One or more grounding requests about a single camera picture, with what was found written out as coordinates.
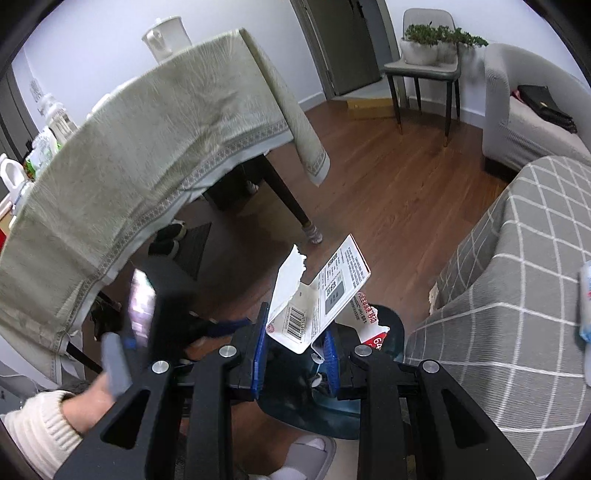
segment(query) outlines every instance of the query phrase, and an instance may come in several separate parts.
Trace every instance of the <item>door frame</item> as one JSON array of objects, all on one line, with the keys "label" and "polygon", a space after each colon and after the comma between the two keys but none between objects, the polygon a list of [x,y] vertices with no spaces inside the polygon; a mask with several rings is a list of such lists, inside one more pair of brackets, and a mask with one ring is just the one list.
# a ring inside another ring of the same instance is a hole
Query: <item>door frame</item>
[{"label": "door frame", "polygon": [[[304,33],[306,43],[310,48],[314,65],[318,71],[318,77],[320,78],[320,84],[327,100],[331,100],[335,97],[335,90],[330,80],[329,67],[327,64],[326,55],[322,47],[322,40],[316,33],[316,29],[313,25],[313,20],[310,18],[308,11],[306,10],[306,0],[290,0],[291,5],[294,9],[298,22],[300,23],[301,29]],[[384,27],[386,29],[386,35],[388,37],[388,44],[390,46],[390,52],[392,53],[392,60],[397,61],[400,59],[400,52],[398,51],[398,42],[396,41],[396,33],[394,33],[394,26],[392,25],[392,18],[386,5],[385,0],[375,0],[378,4],[379,11],[382,15]],[[406,95],[406,88],[404,86],[404,79],[402,77],[395,77],[396,90],[398,93],[398,101],[402,106],[408,107],[408,98]]]}]

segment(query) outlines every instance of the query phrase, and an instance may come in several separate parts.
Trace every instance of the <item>chair leg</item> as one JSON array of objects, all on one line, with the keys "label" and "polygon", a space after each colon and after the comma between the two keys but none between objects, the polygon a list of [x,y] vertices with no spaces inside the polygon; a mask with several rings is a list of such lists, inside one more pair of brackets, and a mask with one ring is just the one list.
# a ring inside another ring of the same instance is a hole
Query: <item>chair leg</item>
[{"label": "chair leg", "polygon": [[418,84],[418,78],[414,79],[414,89],[417,92],[418,111],[423,113],[423,107],[421,106],[421,87]]},{"label": "chair leg", "polygon": [[390,93],[392,94],[392,104],[394,106],[394,116],[396,117],[396,123],[400,134],[402,134],[402,122],[400,120],[400,107],[398,106],[398,97],[396,96],[396,87],[394,86],[394,78],[392,75],[386,75],[388,77],[388,84],[390,85]]},{"label": "chair leg", "polygon": [[458,123],[460,122],[460,80],[456,80],[456,116]]},{"label": "chair leg", "polygon": [[447,146],[447,141],[449,139],[449,127],[452,123],[452,87],[453,82],[447,82],[447,103],[445,106],[445,141],[443,146]]}]

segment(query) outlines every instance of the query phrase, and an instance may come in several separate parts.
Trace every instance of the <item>barcode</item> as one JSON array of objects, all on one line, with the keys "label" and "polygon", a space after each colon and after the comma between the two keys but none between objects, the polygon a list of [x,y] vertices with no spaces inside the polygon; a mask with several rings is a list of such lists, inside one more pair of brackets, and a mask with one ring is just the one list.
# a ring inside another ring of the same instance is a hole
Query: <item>barcode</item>
[{"label": "barcode", "polygon": [[304,332],[306,331],[306,314],[300,312],[294,307],[290,307],[290,312],[287,317],[287,333],[293,338],[301,342]]}]

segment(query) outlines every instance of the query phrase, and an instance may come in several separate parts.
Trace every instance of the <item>human hand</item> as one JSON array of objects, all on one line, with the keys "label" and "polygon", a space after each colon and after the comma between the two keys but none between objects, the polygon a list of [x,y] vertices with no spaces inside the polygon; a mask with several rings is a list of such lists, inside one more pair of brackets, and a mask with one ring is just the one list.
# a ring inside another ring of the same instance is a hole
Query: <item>human hand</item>
[{"label": "human hand", "polygon": [[85,435],[113,406],[115,399],[109,393],[106,373],[100,374],[83,394],[68,398],[61,410],[75,431]]}]

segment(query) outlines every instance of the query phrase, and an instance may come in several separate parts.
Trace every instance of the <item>white jug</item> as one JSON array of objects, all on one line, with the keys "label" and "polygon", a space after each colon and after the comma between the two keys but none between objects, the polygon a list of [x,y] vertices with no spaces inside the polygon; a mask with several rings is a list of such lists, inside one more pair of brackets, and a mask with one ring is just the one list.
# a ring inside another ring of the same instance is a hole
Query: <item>white jug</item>
[{"label": "white jug", "polygon": [[180,17],[157,18],[142,40],[158,63],[193,45]]},{"label": "white jug", "polygon": [[0,155],[0,177],[8,189],[8,198],[14,204],[28,180],[24,168],[3,153]]}]

